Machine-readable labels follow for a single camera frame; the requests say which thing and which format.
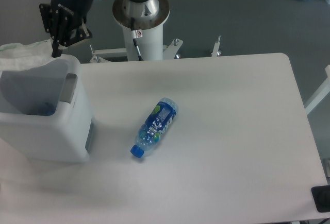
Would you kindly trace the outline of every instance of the white bin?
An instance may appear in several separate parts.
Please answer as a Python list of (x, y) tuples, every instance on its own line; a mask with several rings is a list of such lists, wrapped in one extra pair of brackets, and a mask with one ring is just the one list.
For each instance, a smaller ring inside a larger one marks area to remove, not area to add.
[(2, 72), (0, 137), (30, 158), (83, 162), (94, 116), (73, 56), (27, 71)]

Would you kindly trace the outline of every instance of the bottle label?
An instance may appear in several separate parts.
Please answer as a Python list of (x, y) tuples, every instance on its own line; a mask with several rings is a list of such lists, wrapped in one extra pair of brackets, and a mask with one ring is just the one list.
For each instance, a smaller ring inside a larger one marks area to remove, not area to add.
[(165, 102), (160, 101), (154, 108), (145, 123), (149, 126), (149, 129), (153, 129), (155, 131), (155, 143), (157, 143), (161, 139), (162, 135), (167, 131), (175, 115), (175, 110)]

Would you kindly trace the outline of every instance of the white table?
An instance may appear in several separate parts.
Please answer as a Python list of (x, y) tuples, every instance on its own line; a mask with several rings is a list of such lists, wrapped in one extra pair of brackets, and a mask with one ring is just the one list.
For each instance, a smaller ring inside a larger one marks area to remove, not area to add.
[[(97, 119), (86, 164), (28, 160), (0, 142), (0, 223), (249, 224), (330, 217), (283, 54), (83, 65)], [(162, 97), (179, 114), (151, 156), (130, 154)]]

